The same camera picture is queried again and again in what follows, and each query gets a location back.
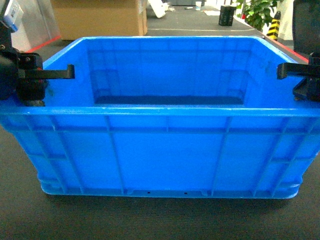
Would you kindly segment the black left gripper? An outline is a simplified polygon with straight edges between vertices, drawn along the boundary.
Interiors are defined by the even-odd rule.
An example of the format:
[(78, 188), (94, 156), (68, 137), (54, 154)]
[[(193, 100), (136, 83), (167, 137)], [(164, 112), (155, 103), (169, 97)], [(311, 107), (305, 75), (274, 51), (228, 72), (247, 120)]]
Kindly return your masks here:
[(43, 59), (38, 53), (0, 51), (0, 99), (16, 97), (27, 107), (44, 107), (48, 79), (74, 79), (75, 66), (65, 70), (43, 70)]

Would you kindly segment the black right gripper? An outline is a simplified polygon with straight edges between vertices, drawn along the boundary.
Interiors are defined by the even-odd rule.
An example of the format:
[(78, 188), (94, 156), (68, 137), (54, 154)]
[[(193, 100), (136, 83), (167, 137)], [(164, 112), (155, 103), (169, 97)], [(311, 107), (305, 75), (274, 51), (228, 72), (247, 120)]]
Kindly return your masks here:
[(283, 80), (287, 77), (303, 77), (292, 90), (296, 101), (320, 101), (320, 73), (317, 76), (310, 75), (310, 71), (308, 70), (310, 66), (320, 66), (319, 52), (312, 52), (309, 55), (308, 65), (285, 62), (277, 66), (276, 77), (278, 80)]

